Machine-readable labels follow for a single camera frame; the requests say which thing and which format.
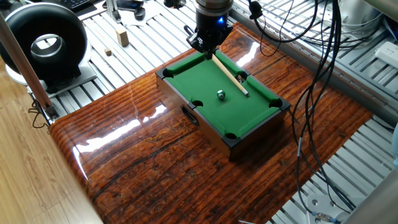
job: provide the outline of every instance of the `wooden table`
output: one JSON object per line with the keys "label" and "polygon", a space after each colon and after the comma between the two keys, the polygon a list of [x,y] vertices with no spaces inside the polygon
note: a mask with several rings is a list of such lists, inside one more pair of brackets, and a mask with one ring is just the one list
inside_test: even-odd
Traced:
{"label": "wooden table", "polygon": [[[220,49],[296,104],[312,73],[282,52],[264,57],[241,24]],[[266,43],[269,54],[274,47]],[[170,64],[191,54],[189,50]],[[105,223],[265,223],[297,191],[290,116],[256,153],[228,162],[156,87],[151,71],[57,120],[50,133]],[[314,137],[325,162],[371,116],[327,88]],[[303,103],[298,106],[303,122]],[[307,142],[303,144],[309,155]],[[315,167],[315,160],[309,157]],[[302,164],[301,183],[312,175]]]}

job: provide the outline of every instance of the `metal bracket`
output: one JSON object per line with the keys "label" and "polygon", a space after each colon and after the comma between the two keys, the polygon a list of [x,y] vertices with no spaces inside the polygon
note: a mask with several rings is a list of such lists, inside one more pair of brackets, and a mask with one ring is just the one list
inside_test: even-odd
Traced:
{"label": "metal bracket", "polygon": [[[339,205],[341,208],[345,210],[349,210],[349,208],[336,196],[331,197],[333,201]],[[360,205],[365,198],[357,198],[357,197],[348,197],[356,206]],[[345,221],[349,214],[342,211],[342,209],[338,208],[336,204],[334,204],[329,196],[327,195],[309,195],[306,201],[307,207],[314,212],[323,213],[330,215],[333,218],[336,218],[339,221]],[[321,221],[319,218],[314,217],[312,214],[307,212],[307,218],[309,224],[319,224],[326,223],[325,221]]]}
{"label": "metal bracket", "polygon": [[106,0],[106,4],[108,5],[108,15],[118,24],[121,23],[122,17],[118,11],[118,5],[116,4],[116,0]]}
{"label": "metal bracket", "polygon": [[50,116],[52,120],[55,120],[60,117],[58,113],[55,111],[54,105],[47,107],[46,109],[44,109],[44,111]]}

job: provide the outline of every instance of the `green felt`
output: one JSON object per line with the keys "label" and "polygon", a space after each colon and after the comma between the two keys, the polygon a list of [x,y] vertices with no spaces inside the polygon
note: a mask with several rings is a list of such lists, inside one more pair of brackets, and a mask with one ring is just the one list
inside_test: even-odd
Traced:
{"label": "green felt", "polygon": [[203,54],[193,54],[189,57],[175,63],[167,68],[169,73],[173,75],[178,75],[180,72],[188,70],[190,67],[202,62],[205,60],[205,56]]}
{"label": "green felt", "polygon": [[[242,72],[227,57],[216,54],[220,61],[233,74]],[[217,67],[212,60],[196,60],[192,66],[192,58],[180,63],[190,63],[187,70],[182,71],[184,65],[173,65],[173,78],[166,79],[189,101],[200,100],[202,106],[197,110],[221,133],[232,133],[241,137],[257,124],[275,113],[278,108],[269,108],[270,99],[276,98],[268,89],[250,78],[242,86],[249,92],[245,96],[231,80]],[[217,97],[217,91],[224,90],[223,100]]]}
{"label": "green felt", "polygon": [[253,88],[255,88],[260,94],[262,94],[263,97],[267,98],[268,101],[272,102],[274,100],[278,100],[278,97],[276,97],[274,94],[272,94],[270,91],[265,89],[263,85],[261,85],[257,80],[255,80],[252,76],[249,76],[248,79],[246,80],[249,85],[251,85]]}

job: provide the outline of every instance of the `small wooden block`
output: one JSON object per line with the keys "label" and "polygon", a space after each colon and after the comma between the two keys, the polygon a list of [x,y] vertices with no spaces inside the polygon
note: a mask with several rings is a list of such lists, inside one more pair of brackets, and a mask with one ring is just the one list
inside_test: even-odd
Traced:
{"label": "small wooden block", "polygon": [[122,47],[127,47],[130,44],[129,37],[127,36],[127,30],[124,28],[124,26],[118,26],[116,29],[116,35],[118,37],[118,42]]}
{"label": "small wooden block", "polygon": [[109,47],[105,48],[105,54],[106,54],[106,56],[111,56],[112,55],[112,50],[109,49]]}

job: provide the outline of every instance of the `wood grain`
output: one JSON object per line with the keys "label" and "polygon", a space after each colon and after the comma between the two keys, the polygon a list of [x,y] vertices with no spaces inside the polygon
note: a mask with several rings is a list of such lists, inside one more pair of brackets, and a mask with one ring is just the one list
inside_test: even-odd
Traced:
{"label": "wood grain", "polygon": [[[240,24],[220,49],[295,105],[312,74]],[[248,55],[252,47],[255,55]],[[264,51],[275,48],[266,44]],[[193,50],[166,63],[181,59]],[[297,146],[291,117],[239,162],[217,152],[156,87],[154,71],[56,121],[50,133],[105,223],[265,223],[296,191]],[[297,118],[303,122],[303,103]],[[315,114],[315,144],[325,162],[370,118],[327,88]],[[303,144],[309,154],[308,144]],[[315,167],[315,160],[308,157]],[[311,173],[301,167],[301,183]]]}
{"label": "wood grain", "polygon": [[[36,223],[40,220],[40,224],[61,223],[60,216],[53,212],[58,213],[60,202],[80,188],[47,130],[32,127],[34,114],[27,113],[31,104],[26,87],[8,77],[0,59],[1,224],[34,220]],[[37,124],[40,122],[45,121],[39,117]],[[75,216],[98,220],[84,197],[78,208]],[[39,217],[44,215],[53,219]]]}
{"label": "wood grain", "polygon": [[76,188],[61,202],[62,210],[71,224],[102,224],[87,195],[80,187]]}

